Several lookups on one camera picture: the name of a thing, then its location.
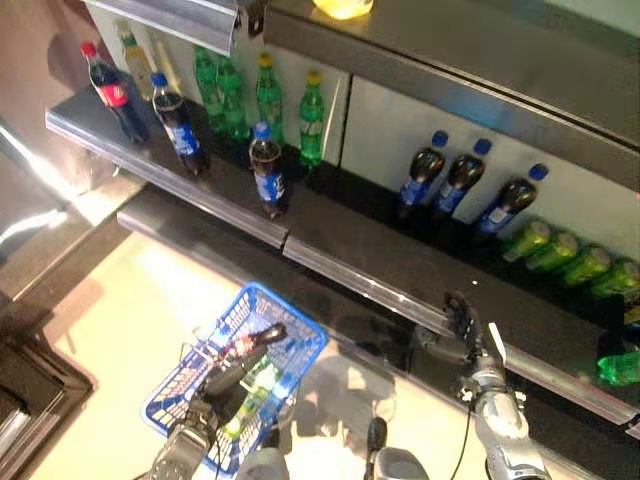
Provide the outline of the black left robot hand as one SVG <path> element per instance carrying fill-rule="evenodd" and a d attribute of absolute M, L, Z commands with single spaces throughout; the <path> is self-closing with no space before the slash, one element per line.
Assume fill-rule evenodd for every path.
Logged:
<path fill-rule="evenodd" d="M 267 354 L 265 345 L 234 359 L 225 369 L 212 368 L 198 388 L 201 400 L 207 403 L 220 425 L 227 423 L 238 411 L 245 389 L 240 382 Z"/>

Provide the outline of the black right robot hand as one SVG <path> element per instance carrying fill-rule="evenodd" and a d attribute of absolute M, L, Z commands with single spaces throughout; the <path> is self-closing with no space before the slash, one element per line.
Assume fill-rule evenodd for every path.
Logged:
<path fill-rule="evenodd" d="M 468 366 L 472 372 L 492 369 L 504 373 L 504 354 L 495 335 L 461 292 L 445 294 L 444 314 L 451 336 L 417 325 L 413 341 L 421 350 L 445 362 Z"/>

